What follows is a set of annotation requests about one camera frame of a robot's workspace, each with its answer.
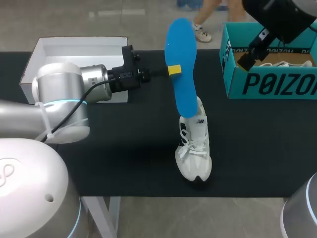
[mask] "black table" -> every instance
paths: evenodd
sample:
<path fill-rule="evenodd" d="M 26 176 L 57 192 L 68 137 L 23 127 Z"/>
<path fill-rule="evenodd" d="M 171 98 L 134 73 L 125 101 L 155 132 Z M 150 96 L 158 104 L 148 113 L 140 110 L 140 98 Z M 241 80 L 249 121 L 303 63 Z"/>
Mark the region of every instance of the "black table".
<path fill-rule="evenodd" d="M 163 51 L 139 52 L 161 68 Z M 18 83 L 30 53 L 0 53 L 0 98 L 26 102 Z M 200 50 L 198 96 L 208 116 L 212 172 L 187 183 L 174 157 L 179 115 L 172 84 L 154 78 L 129 103 L 88 107 L 91 132 L 59 145 L 81 196 L 289 197 L 317 171 L 317 101 L 229 100 L 218 50 Z"/>

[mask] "gray floor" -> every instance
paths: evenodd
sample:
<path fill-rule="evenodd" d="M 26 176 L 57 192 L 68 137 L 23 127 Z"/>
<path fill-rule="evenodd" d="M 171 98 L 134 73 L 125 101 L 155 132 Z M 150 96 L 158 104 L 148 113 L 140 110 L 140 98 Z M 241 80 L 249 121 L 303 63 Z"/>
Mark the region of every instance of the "gray floor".
<path fill-rule="evenodd" d="M 31 51 L 40 37 L 127 36 L 136 50 L 164 48 L 169 24 L 193 19 L 175 0 L 1 0 L 0 51 Z M 205 23 L 220 47 L 226 12 Z M 122 198 L 119 238 L 280 238 L 283 199 Z"/>
<path fill-rule="evenodd" d="M 176 0 L 1 0 L 0 51 L 31 51 L 40 37 L 127 36 L 137 50 L 163 49 L 169 24 L 193 19 L 195 11 L 176 7 Z M 226 12 L 205 23 L 213 34 L 199 48 L 220 47 Z"/>
<path fill-rule="evenodd" d="M 119 238 L 282 238 L 283 199 L 139 198 L 121 200 Z"/>

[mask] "white sneaker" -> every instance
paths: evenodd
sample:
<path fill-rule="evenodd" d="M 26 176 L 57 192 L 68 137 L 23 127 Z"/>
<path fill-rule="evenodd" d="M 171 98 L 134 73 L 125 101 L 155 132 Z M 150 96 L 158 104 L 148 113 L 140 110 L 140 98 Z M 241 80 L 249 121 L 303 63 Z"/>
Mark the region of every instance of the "white sneaker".
<path fill-rule="evenodd" d="M 197 97 L 198 113 L 192 118 L 180 117 L 181 142 L 175 152 L 177 166 L 189 181 L 206 181 L 211 173 L 207 116 Z"/>
<path fill-rule="evenodd" d="M 208 43 L 211 41 L 212 37 L 210 34 L 205 32 L 201 25 L 197 25 L 193 23 L 193 28 L 195 30 L 196 39 L 202 43 Z"/>

